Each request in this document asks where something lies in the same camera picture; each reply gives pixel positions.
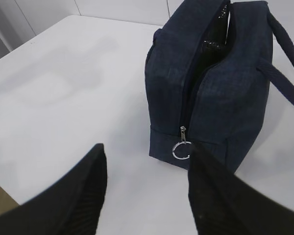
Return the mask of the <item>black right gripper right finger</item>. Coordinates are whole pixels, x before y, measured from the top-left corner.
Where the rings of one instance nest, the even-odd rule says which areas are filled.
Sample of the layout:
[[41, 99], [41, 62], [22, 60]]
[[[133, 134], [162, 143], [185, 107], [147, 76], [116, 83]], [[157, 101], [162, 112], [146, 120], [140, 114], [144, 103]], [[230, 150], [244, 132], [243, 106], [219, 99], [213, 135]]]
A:
[[192, 144], [188, 198], [199, 235], [294, 235], [294, 211], [261, 194]]

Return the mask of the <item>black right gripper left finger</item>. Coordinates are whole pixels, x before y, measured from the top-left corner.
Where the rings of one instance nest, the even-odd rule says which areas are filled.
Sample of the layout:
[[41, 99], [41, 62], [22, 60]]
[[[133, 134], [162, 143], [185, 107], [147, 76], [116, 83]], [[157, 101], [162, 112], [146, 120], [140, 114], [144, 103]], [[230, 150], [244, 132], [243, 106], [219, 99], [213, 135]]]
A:
[[107, 160], [96, 144], [67, 174], [0, 216], [0, 235], [94, 235], [107, 189]]

